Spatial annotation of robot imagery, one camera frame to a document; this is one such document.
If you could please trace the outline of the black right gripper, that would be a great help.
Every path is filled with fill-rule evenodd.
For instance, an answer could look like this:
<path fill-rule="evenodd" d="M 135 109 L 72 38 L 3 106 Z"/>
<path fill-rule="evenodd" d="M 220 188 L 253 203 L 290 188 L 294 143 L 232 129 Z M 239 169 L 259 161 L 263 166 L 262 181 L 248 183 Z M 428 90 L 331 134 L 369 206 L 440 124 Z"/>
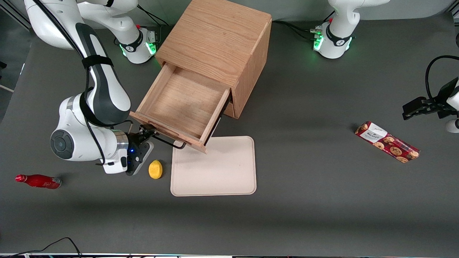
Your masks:
<path fill-rule="evenodd" d="M 150 138 L 156 137 L 156 127 L 151 124 L 140 125 L 143 134 L 128 134 L 127 170 L 126 175 L 132 176 L 139 173 L 147 157 L 154 148 Z"/>

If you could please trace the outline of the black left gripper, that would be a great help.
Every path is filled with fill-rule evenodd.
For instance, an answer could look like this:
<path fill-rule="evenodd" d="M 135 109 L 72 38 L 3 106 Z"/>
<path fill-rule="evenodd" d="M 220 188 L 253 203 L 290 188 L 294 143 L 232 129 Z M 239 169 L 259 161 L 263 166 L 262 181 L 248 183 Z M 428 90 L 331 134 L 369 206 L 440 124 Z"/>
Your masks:
<path fill-rule="evenodd" d="M 438 95 L 434 98 L 435 108 L 431 109 L 430 99 L 425 97 L 418 97 L 414 100 L 403 105 L 403 120 L 411 119 L 418 115 L 427 115 L 431 113 L 437 113 L 439 119 L 444 119 L 447 116 L 453 115 L 453 108 L 447 104 L 446 100 L 452 94 L 451 89 L 441 89 Z"/>

